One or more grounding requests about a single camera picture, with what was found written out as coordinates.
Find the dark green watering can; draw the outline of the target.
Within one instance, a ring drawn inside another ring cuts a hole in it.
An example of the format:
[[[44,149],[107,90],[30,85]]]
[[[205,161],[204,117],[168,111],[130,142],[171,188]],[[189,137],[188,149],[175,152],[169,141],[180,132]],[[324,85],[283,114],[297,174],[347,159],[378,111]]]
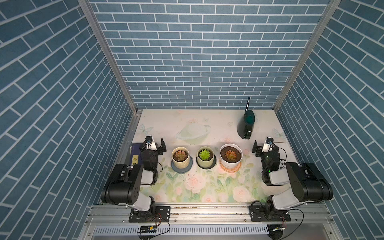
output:
[[[251,138],[256,121],[255,113],[249,109],[250,100],[251,97],[248,97],[244,115],[237,126],[238,135],[245,140],[249,140]]]

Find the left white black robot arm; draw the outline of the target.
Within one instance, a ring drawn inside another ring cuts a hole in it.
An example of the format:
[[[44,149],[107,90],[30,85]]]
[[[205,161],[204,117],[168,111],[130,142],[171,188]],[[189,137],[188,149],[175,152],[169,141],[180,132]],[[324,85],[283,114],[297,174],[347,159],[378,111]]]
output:
[[[130,164],[113,168],[101,194],[104,204],[126,206],[139,214],[154,215],[155,200],[140,192],[141,186],[151,186],[159,175],[158,157],[167,151],[164,140],[156,144],[153,136],[130,147]]]

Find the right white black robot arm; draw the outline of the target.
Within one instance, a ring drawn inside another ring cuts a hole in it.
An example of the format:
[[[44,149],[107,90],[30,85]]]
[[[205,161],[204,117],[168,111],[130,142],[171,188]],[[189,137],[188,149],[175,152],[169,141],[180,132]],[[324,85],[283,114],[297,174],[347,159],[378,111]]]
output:
[[[271,195],[264,205],[265,212],[280,214],[307,203],[329,201],[334,192],[315,164],[281,161],[282,148],[274,143],[273,138],[266,138],[263,146],[254,143],[252,153],[261,158],[262,180],[267,186],[290,187],[284,192]]]

